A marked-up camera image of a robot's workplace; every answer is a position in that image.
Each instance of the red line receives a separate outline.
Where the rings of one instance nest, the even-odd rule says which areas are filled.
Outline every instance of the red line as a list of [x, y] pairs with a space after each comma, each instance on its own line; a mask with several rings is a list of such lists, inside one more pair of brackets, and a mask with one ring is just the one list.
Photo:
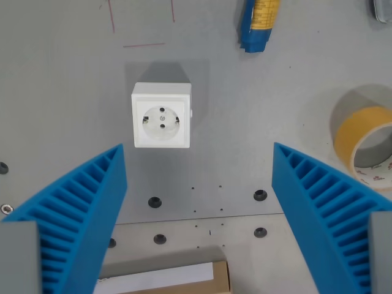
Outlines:
[[109, 10], [110, 10], [111, 26], [113, 28], [113, 33], [115, 33], [115, 22], [113, 21], [113, 13], [111, 12], [110, 0], [108, 0], [108, 3], [109, 3]]
[[122, 46], [123, 48], [132, 48], [132, 47], [144, 47], [144, 46], [156, 46], [156, 45], [165, 45], [166, 43], [153, 43], [153, 44], [140, 44], [140, 45], [129, 45]]
[[173, 16], [173, 22], [175, 23], [175, 19], [174, 19], [174, 8], [173, 8], [173, 0], [171, 0], [171, 15]]

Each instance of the white outlet box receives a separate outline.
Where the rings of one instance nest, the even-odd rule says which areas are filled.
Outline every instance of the white outlet box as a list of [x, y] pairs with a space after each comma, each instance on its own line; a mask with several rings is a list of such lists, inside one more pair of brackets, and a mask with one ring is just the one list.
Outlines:
[[136, 83], [132, 92], [135, 147], [189, 148], [190, 83]]

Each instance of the tape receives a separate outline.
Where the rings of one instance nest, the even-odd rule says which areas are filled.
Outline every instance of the tape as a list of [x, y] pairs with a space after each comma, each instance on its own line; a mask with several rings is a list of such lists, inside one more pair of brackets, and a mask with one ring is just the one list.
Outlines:
[[375, 190], [392, 190], [392, 156], [373, 167], [354, 167], [354, 157], [361, 144], [374, 132], [392, 126], [392, 111], [368, 107], [346, 119], [336, 133], [334, 148], [337, 156], [363, 184]]

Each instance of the blue object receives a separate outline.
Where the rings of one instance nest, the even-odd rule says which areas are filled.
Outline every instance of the blue object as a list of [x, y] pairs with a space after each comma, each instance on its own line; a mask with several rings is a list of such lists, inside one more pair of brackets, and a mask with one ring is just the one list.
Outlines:
[[37, 222], [43, 293], [94, 291], [126, 190], [124, 151], [118, 145], [66, 174], [3, 219]]
[[251, 29], [255, 0], [247, 0], [241, 23], [241, 48], [245, 52], [263, 52], [270, 39], [272, 29]]
[[272, 186], [320, 294], [371, 293], [368, 220], [392, 203], [351, 177], [275, 143]]

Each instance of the white paper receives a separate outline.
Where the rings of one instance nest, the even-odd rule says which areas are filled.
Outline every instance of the white paper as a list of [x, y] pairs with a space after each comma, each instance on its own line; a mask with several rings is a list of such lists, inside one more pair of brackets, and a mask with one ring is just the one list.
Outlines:
[[94, 294], [119, 294], [213, 279], [213, 263], [202, 263], [99, 280]]

